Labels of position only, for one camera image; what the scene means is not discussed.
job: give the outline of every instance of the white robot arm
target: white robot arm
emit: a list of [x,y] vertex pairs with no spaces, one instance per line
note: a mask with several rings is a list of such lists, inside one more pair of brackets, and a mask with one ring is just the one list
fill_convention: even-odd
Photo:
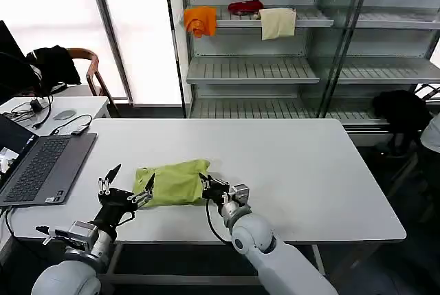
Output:
[[[32,295],[99,294],[100,282],[96,278],[96,271],[108,262],[109,246],[116,239],[116,227],[121,224],[123,214],[132,212],[134,218],[138,206],[153,196],[154,177],[139,195],[109,189],[115,173],[110,177],[110,182],[100,179],[104,184],[99,193],[102,208],[93,221],[76,221],[68,231],[37,228],[48,235],[44,244],[57,238],[66,241],[69,247],[66,251],[68,260],[47,268],[35,282]],[[271,295],[338,295],[330,282],[299,250],[287,245],[264,218],[252,213],[247,205],[247,186],[229,187],[227,182],[220,179],[200,176],[204,182],[203,197],[208,202],[213,200],[219,207],[225,227],[231,233],[233,248],[255,267],[261,285]]]
[[287,245],[264,218],[252,213],[246,185],[229,187],[220,179],[200,177],[205,183],[203,197],[219,207],[234,249],[255,267],[261,285],[271,295],[338,295],[298,249]]

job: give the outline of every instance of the power adapter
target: power adapter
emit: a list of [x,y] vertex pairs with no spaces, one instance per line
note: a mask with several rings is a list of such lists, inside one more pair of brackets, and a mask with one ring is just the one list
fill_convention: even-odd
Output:
[[43,110],[43,106],[41,106],[41,103],[39,102],[38,99],[33,99],[30,102],[30,108],[32,108],[32,110],[34,111],[34,113],[39,113],[40,111]]

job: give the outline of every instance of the laptop keyboard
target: laptop keyboard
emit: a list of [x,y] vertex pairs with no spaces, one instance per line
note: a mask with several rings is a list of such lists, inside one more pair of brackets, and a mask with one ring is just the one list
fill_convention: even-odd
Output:
[[69,143],[70,138],[69,135],[46,139],[30,164],[22,172],[17,183],[10,189],[4,202],[32,201]]

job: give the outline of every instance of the desk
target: desk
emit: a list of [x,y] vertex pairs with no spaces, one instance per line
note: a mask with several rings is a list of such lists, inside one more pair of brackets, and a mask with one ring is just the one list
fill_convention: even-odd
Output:
[[[62,206],[20,208],[18,237],[41,237],[35,226],[68,228],[100,209],[99,177],[121,163],[113,185],[131,190],[135,170],[196,158],[232,184],[250,187],[249,204],[285,241],[401,241],[404,228],[337,120],[99,119],[98,139]],[[214,227],[226,229],[212,208]],[[120,241],[216,241],[202,206],[136,212],[118,228]]]
[[[32,98],[28,97],[16,97],[0,106],[0,113],[11,111],[14,107],[23,104],[24,102],[31,101]],[[48,108],[44,109],[37,117],[32,118],[29,122],[24,121],[21,123],[26,129],[34,132],[37,135],[49,135],[53,129],[65,124],[72,118],[75,118],[82,114],[89,114],[93,118],[110,118],[109,112],[107,111],[107,104],[109,99],[107,97],[54,97],[52,103],[52,112],[50,117],[47,119],[46,123],[40,129],[32,128],[32,125],[38,123],[44,119],[47,115]],[[24,105],[23,108],[19,110],[30,109],[29,105]],[[76,115],[67,120],[54,120],[53,117],[62,111],[67,109],[76,110]],[[87,123],[88,118],[84,117],[66,126],[64,129],[60,130],[60,134],[70,133],[79,125]]]

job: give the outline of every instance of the black bag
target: black bag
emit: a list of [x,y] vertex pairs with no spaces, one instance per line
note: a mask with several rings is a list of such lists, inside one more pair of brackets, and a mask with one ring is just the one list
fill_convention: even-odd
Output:
[[[390,123],[390,132],[394,136],[389,147],[395,155],[405,154],[412,141],[419,144],[419,131],[424,130],[432,119],[426,103],[413,92],[404,90],[382,92],[373,99],[373,108],[378,118],[385,118]],[[397,147],[399,133],[404,137]]]
[[75,64],[64,47],[43,47],[28,53],[26,59],[41,71],[41,87],[47,94],[54,86],[62,83],[81,84]]

